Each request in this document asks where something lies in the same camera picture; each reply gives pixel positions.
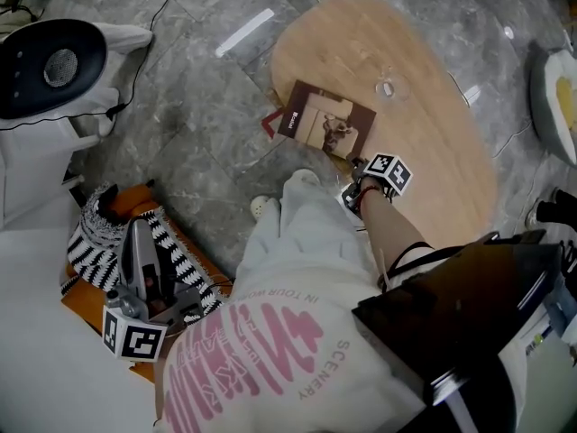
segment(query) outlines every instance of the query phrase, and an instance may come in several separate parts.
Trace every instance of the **gray marble floor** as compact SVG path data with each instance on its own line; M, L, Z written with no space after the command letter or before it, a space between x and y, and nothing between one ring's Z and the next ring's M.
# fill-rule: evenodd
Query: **gray marble floor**
M150 23L163 0L29 0L47 5L45 18ZM472 112L487 153L497 156L499 206L494 226L520 230L533 199L577 179L548 155L529 124L527 66L538 50L565 45L564 0L385 0L421 32L461 88L481 88ZM301 167L317 171L335 189L342 179L321 152L274 139L261 119L276 109L270 52L279 34L315 0L170 0L154 29L156 38L136 98L113 134L75 156L86 190L104 180L122 186L149 178L157 197L184 231L227 273L234 274L253 221L250 198L278 195ZM274 17L222 58L215 48L265 8ZM515 38L504 34L510 27ZM142 53L110 56L103 83L130 96ZM551 230L554 239L568 229Z

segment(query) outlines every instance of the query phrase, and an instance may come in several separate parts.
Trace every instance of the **speaker grille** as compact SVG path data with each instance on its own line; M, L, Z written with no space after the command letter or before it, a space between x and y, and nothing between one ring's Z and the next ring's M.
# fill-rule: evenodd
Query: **speaker grille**
M53 88L68 85L78 72L78 58L69 49L58 50L44 66L44 80Z

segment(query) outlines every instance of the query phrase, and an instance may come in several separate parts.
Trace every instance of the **white slipper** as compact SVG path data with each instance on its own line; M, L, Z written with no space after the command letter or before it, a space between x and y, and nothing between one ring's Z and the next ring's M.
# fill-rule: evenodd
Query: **white slipper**
M251 213L256 221L259 221L262 217L262 212L264 206L270 200L269 196L257 196L251 202Z
M309 169L300 169L295 171L292 174L292 178L297 178L305 183L315 184L317 186L321 185L321 180L317 177L316 173Z

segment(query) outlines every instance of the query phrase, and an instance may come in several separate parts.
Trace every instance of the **black cable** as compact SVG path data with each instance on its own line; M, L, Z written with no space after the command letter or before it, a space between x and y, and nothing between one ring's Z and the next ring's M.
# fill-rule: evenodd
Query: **black cable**
M1 13L0 13L0 16L2 16L3 14L8 13L8 12L10 12L10 11L11 11L12 13L16 13L17 11L25 11L26 13L28 13L28 14L30 15L30 20L31 20L33 23L36 23L36 21L38 21L38 20L42 17L42 15L44 14L45 9L42 10L42 13L41 13L40 16L37 16L37 15L34 14L34 13L32 12L32 10L31 10L28 6L26 6L26 5L11 5L11 6L8 7L6 10L4 10L3 12L1 12Z
M18 128L19 126L22 126L22 125L36 125L36 124L39 124L40 122L58 122L59 120L62 120L62 119L74 119L76 117L82 117L84 115L106 115L106 114L107 114L106 112L98 112L98 113L90 113L90 114L85 113L85 114L78 114L78 115L63 115L62 117L58 117L55 119L40 119L40 120L37 120L36 122L24 122L22 124L15 125L12 128L0 128L0 132L8 132L10 130L15 130L16 128Z
M164 3L162 4L162 6L160 7L159 11L157 11L154 16L152 17L152 21L151 21L151 26L149 28L149 31L152 32L152 28L154 27L154 24L156 23L156 18L157 16L162 13L162 10L164 10L164 8L166 8L166 5L169 4L169 0L165 0ZM30 11L30 9L26 6L23 5L18 5L16 7L16 9L19 10L23 10L26 11L27 13L29 13L31 15L31 17L36 18L36 16L32 13L32 11ZM4 12L0 13L0 15L8 13L9 11L13 11L13 8L9 8L7 10L5 10ZM121 103L119 105L116 105L114 107L111 107L110 109L108 109L106 112L98 112L98 113L85 113L85 114L78 114L78 115L63 115L62 117L58 117L55 119L41 119L41 120L37 120L36 122L23 122L21 124L15 125L11 128L0 128L0 132L8 132L11 130L15 130L16 128L22 126L22 125L36 125L39 124L40 122L57 122L59 120L62 119L73 119L73 118L77 118L77 117L83 117L86 115L106 115L110 120L112 120L114 118L115 115L117 115L119 112L125 110L126 107L128 107L132 101L134 100L134 96L136 94L136 80L138 80L138 76L141 72L142 66L144 66L144 63L146 62L146 60L148 59L149 54L151 53L151 46L152 46L152 42L148 44L148 47L146 47L146 52L144 53L144 58L142 59L142 62L140 64L140 66L138 67L138 69L136 70L136 74L134 75L134 81L133 81L133 92L131 94L130 99L128 100L127 103Z
M387 198L391 204L393 203L394 194L395 190L391 187L387 188L387 190L385 191L385 198Z

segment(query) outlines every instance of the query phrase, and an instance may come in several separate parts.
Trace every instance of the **pink graphic print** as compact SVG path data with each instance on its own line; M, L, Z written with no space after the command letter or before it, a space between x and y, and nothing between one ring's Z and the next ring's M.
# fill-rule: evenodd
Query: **pink graphic print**
M254 378L256 374L281 395L282 380L294 380L291 361L306 373L315 370L313 355L324 333L313 317L307 312L295 314L288 307L282 307L279 313L270 303L262 303L260 313L271 341L258 328L246 304L215 311L187 331L184 345L179 341L177 363L167 367L169 389L164 400L166 420L175 433L199 432L198 419L211 420L222 413L222 399L257 396L261 387ZM232 335L224 331L224 318L232 323ZM231 339L243 349L242 355L234 351ZM308 354L302 355L295 347L299 339ZM280 376L275 378L271 368Z

